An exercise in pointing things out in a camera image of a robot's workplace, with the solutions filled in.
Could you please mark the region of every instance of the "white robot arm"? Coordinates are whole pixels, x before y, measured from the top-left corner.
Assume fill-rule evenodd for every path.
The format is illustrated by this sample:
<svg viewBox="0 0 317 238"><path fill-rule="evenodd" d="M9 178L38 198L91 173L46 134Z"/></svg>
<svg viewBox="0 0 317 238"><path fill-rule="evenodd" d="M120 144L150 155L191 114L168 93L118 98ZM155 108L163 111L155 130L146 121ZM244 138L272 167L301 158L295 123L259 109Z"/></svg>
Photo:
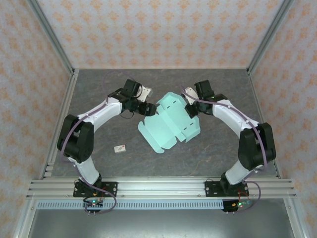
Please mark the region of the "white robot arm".
<svg viewBox="0 0 317 238"><path fill-rule="evenodd" d="M94 166L91 154L94 146L94 133L114 116L125 110L139 113L145 116L152 116L156 113L156 106L146 102L146 98L151 96L151 88L146 88L140 83L128 79L122 89L108 95L108 98L90 111L78 116L68 115L63 123L58 139L57 148L62 150L66 141L64 155L73 162L82 178L96 187L100 187L101 176ZM71 129L79 121L80 124L74 132Z"/></svg>
<svg viewBox="0 0 317 238"><path fill-rule="evenodd" d="M230 190L239 184L252 171L264 164L264 157L254 130L250 124L259 132L265 150L266 161L272 161L276 157L272 128L268 123L259 123L238 111L231 102L222 94L215 95L210 83L202 81L195 84L197 93L192 88L186 88L183 97L188 101L185 107L192 118L198 113L213 115L219 118L239 137L239 160L221 176L223 190ZM211 102L210 104L197 102L194 99Z"/></svg>

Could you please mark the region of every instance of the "small white box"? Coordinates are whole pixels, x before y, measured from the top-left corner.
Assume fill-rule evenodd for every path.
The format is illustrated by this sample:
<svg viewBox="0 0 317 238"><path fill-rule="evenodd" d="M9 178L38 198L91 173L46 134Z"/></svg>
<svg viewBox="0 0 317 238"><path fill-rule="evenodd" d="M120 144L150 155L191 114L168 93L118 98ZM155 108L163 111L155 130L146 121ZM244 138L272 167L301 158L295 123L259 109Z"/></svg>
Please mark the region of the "small white box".
<svg viewBox="0 0 317 238"><path fill-rule="evenodd" d="M114 147L114 152L115 152L115 153L125 152L125 145L115 146L115 147Z"/></svg>

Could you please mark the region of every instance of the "gray floor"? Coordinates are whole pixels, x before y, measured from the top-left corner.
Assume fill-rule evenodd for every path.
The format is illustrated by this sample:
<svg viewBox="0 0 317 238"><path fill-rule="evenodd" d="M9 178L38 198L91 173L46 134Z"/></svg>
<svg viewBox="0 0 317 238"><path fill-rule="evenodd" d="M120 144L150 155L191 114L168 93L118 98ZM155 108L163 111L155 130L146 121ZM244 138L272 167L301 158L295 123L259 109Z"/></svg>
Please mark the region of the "gray floor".
<svg viewBox="0 0 317 238"><path fill-rule="evenodd" d="M293 238L283 200L261 200L244 213L221 210L38 210L29 238Z"/></svg>
<svg viewBox="0 0 317 238"><path fill-rule="evenodd" d="M127 79L122 73L108 70L80 70L71 100L69 113L78 115L95 107L105 95L123 87ZM222 93L243 113L260 121L260 115L248 75L244 69L133 69L125 70L136 81L151 87L154 94L148 99L156 103L167 92L180 93L180 85L194 88L194 83L208 79L216 94ZM170 150L157 154L138 131L143 120L135 115L127 120L119 116L108 121L95 134L93 160L103 177L109 176L210 176L219 177L238 159L238 138L220 120L199 115L201 133L189 141L177 142ZM126 145L126 152L114 153L114 146ZM259 176L275 176L270 163ZM76 176L69 164L58 156L52 176Z"/></svg>

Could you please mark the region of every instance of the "mounting plate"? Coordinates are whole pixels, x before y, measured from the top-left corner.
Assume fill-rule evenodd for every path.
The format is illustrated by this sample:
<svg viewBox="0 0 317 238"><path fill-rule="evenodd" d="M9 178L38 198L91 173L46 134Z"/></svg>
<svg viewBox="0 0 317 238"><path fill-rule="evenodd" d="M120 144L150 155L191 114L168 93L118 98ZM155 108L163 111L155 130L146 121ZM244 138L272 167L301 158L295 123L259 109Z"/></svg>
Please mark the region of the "mounting plate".
<svg viewBox="0 0 317 238"><path fill-rule="evenodd" d="M246 197L243 193L239 194L238 190L245 192L249 196L249 189L246 184L238 183L236 185L232 185L227 194L224 193L220 181L206 181L205 182L205 193L206 197Z"/></svg>
<svg viewBox="0 0 317 238"><path fill-rule="evenodd" d="M102 182L102 188L105 187L105 191L112 193L115 197L117 196L118 191L118 182ZM80 181L77 181L75 183L73 197L111 197L108 194L103 195L102 192L99 192L98 194L94 194L94 191L88 187L87 185L83 185Z"/></svg>

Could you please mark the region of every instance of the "patterned wallpaper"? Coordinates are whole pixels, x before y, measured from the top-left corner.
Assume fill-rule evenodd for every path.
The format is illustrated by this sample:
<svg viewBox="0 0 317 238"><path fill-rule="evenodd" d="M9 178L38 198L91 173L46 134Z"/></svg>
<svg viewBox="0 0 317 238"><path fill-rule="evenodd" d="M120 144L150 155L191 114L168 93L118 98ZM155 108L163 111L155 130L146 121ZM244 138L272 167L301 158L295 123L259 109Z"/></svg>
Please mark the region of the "patterned wallpaper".
<svg viewBox="0 0 317 238"><path fill-rule="evenodd" d="M246 68L283 0L39 0L73 67Z"/></svg>
<svg viewBox="0 0 317 238"><path fill-rule="evenodd" d="M15 231L52 140L68 73L26 0L0 1L0 237Z"/></svg>
<svg viewBox="0 0 317 238"><path fill-rule="evenodd" d="M253 81L283 175L295 179L306 222L317 234L316 0L294 1Z"/></svg>

